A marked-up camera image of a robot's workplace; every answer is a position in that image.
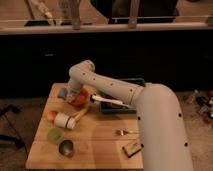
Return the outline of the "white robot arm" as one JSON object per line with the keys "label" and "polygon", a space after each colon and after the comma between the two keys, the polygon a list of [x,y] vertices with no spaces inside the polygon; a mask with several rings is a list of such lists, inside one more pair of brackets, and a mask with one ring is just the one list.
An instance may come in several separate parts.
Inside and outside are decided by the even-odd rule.
{"label": "white robot arm", "polygon": [[136,110],[144,171],[194,171],[183,113],[170,88],[153,83],[140,86],[96,74],[91,60],[73,65],[69,76],[72,100],[89,85]]}

